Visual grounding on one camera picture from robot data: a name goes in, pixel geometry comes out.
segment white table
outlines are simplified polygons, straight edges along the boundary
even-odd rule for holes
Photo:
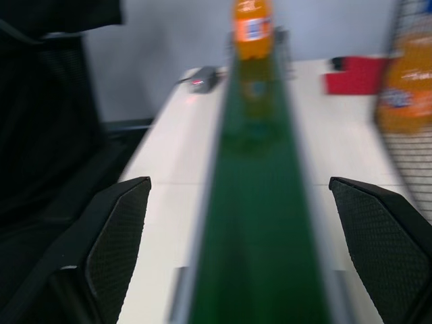
[[[327,96],[321,80],[329,71],[324,60],[294,62],[293,67],[292,109],[323,223],[331,233],[332,267],[346,282],[358,323],[382,323],[350,260],[328,189],[331,176],[342,176],[405,193],[371,123],[374,98]],[[188,265],[225,87],[223,80],[202,95],[190,94],[187,84],[176,86],[122,176],[150,176],[153,188],[119,324],[167,322],[176,268]]]

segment orange bottle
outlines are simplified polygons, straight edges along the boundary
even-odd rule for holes
[[[432,24],[429,0],[422,24],[399,40],[377,112],[383,131],[414,133],[432,122]]]
[[[273,50],[270,0],[236,0],[234,35],[241,60],[262,59]]]

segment white wall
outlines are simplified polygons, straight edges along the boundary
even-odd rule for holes
[[[397,0],[273,0],[295,60],[383,50]],[[124,26],[88,33],[104,120],[154,116],[184,70],[227,62],[234,0],[125,0]]]

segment wire mesh rack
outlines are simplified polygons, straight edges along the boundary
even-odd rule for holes
[[[402,36],[410,30],[421,26],[419,22],[424,17],[423,13],[426,6],[427,0],[400,1],[397,9],[397,19],[392,28],[393,34],[389,44],[389,57],[398,54],[398,41]],[[417,59],[432,60],[432,57],[417,57]],[[389,69],[391,69],[391,64],[383,78],[383,91],[379,95],[375,109],[375,123],[391,159],[412,195],[416,208],[429,223],[432,223],[432,124],[410,134],[404,134],[403,132],[398,134],[383,129],[382,124],[377,120],[377,116],[379,103],[386,94],[385,88],[389,78]]]

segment green conveyor belt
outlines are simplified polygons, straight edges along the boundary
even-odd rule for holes
[[[232,67],[189,324],[330,323],[276,62]]]

